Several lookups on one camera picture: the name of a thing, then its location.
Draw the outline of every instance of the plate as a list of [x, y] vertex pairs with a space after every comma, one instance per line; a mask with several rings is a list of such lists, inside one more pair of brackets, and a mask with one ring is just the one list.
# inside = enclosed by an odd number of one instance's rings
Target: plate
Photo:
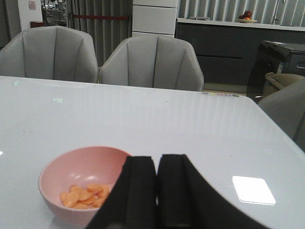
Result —
[[251, 19], [238, 19], [241, 23], [254, 23], [257, 22], [257, 20], [251, 20]]

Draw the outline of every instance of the gray curtain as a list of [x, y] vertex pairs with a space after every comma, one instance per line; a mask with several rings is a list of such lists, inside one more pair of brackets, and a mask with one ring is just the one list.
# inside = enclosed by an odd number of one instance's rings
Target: gray curtain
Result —
[[[132, 16], [132, 0], [69, 0], [68, 11], [76, 15]], [[98, 66], [102, 66], [118, 44], [129, 37], [128, 21], [72, 19], [69, 27], [93, 38]]]

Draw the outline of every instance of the white cabinet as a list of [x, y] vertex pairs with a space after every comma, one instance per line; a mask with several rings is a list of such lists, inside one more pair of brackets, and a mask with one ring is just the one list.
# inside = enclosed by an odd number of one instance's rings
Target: white cabinet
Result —
[[162, 34], [174, 37], [178, 0], [134, 0], [132, 36]]

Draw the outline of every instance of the gray chair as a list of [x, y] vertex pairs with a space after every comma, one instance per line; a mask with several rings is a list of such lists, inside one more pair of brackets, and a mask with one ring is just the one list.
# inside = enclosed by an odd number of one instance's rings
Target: gray chair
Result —
[[0, 51], [0, 75], [96, 83], [92, 37], [62, 26], [25, 30]]
[[203, 73], [192, 45], [149, 35], [127, 38], [100, 70], [101, 83], [201, 91]]
[[266, 96], [258, 105], [305, 151], [305, 78]]

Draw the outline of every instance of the black object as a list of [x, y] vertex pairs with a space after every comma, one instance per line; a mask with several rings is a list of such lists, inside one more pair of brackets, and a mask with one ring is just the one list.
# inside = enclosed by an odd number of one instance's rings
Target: black object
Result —
[[186, 155], [163, 155], [158, 180], [159, 228], [267, 229], [219, 195]]
[[155, 228], [155, 178], [151, 157], [127, 157], [110, 195], [86, 229]]
[[180, 155], [163, 155], [158, 167], [159, 228], [193, 228], [191, 196]]
[[266, 73], [292, 73], [305, 76], [305, 45], [262, 41], [250, 73], [247, 96], [258, 103], [263, 98]]

